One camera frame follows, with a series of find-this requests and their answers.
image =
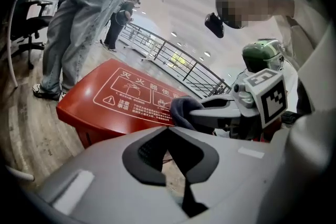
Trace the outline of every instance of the black cutout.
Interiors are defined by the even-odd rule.
[[[230,119],[230,118],[218,119],[217,120],[218,128],[222,129],[222,128],[225,128],[226,126],[231,126],[232,120],[233,119]]]
[[[207,102],[201,103],[205,108],[220,108],[225,107],[227,105],[227,100],[218,98],[212,99]]]
[[[91,142],[91,138],[90,138],[90,135],[89,133],[86,133],[86,139],[88,140],[90,146],[92,145],[92,142]]]
[[[196,216],[207,207],[195,201],[190,185],[207,181],[216,169],[219,155],[213,147],[174,127],[162,127],[130,144],[122,154],[122,161],[126,170],[139,182],[165,186],[161,170],[167,150],[185,177],[182,209],[189,217]]]
[[[263,128],[261,127],[260,115],[253,117],[240,117],[240,123],[238,128],[239,139],[241,140],[251,140],[255,138],[260,138]]]

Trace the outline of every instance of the green robot head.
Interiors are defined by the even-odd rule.
[[[278,49],[279,45],[281,43],[275,38],[263,38],[253,44],[246,45],[242,55],[247,70],[253,73],[265,68],[281,70],[284,57]]]

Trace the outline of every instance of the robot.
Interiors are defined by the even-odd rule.
[[[242,57],[248,71],[237,77],[230,93],[200,100],[206,109],[191,111],[191,123],[229,131],[231,138],[260,141],[263,129],[287,109],[280,45],[274,38],[246,45]],[[272,121],[265,113],[273,115]]]

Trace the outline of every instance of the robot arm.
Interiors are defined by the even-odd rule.
[[[236,84],[231,94],[214,95],[201,104],[205,109],[190,112],[193,123],[230,128],[242,139],[255,138],[287,109],[283,74],[264,69]]]

